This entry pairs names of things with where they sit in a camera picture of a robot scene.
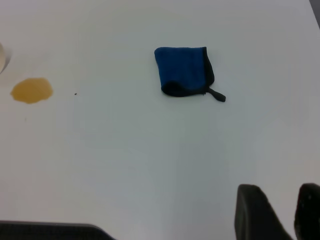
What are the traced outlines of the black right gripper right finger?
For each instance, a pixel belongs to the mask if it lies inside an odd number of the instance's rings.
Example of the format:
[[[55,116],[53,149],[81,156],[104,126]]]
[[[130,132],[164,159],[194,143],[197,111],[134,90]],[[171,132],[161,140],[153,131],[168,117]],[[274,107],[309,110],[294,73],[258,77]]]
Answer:
[[[304,183],[300,189],[294,218],[298,240],[320,239],[320,186]]]

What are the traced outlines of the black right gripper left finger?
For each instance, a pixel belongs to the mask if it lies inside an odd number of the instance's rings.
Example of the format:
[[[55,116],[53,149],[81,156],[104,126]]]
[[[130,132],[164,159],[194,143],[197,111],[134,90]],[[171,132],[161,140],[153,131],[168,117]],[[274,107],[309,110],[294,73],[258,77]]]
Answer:
[[[237,240],[290,240],[265,193],[256,185],[237,189],[234,216]]]

